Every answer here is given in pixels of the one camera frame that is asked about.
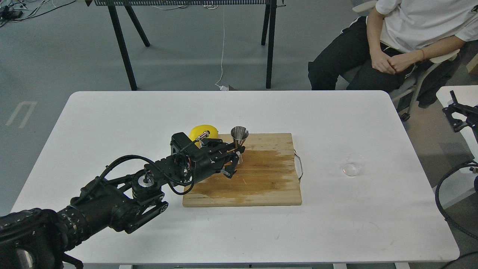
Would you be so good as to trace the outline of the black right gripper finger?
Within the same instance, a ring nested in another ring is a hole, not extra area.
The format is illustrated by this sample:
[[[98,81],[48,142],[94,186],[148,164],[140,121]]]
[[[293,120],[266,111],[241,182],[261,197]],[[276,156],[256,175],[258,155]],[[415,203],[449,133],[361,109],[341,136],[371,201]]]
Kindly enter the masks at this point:
[[[470,127],[475,140],[478,140],[478,107],[460,104],[453,90],[450,91],[450,96],[452,98],[451,104],[442,109],[450,127],[455,133],[460,132],[466,127]],[[466,118],[465,121],[454,118],[454,113],[463,115]]]

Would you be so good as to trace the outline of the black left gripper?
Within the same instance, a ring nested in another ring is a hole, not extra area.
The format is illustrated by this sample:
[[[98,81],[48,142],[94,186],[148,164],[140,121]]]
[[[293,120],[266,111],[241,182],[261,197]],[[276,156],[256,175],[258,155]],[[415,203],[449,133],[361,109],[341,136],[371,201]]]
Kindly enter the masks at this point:
[[[222,139],[202,140],[198,148],[185,133],[175,133],[171,139],[171,155],[156,161],[154,165],[145,164],[147,177],[160,186],[171,183],[173,186],[188,186],[201,182],[216,173],[229,179],[237,172],[239,155],[245,151],[243,145],[224,142]]]

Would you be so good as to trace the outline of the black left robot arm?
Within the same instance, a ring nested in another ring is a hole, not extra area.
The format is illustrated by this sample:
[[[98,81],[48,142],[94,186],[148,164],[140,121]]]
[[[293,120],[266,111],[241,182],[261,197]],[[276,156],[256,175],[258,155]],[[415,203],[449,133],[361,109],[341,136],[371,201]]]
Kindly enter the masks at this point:
[[[124,155],[108,165],[61,211],[34,208],[1,217],[2,269],[77,269],[82,261],[67,255],[104,228],[133,233],[168,208],[162,186],[185,195],[217,173],[232,178],[245,147],[212,139],[205,131],[191,140],[172,135],[172,153],[152,161]]]

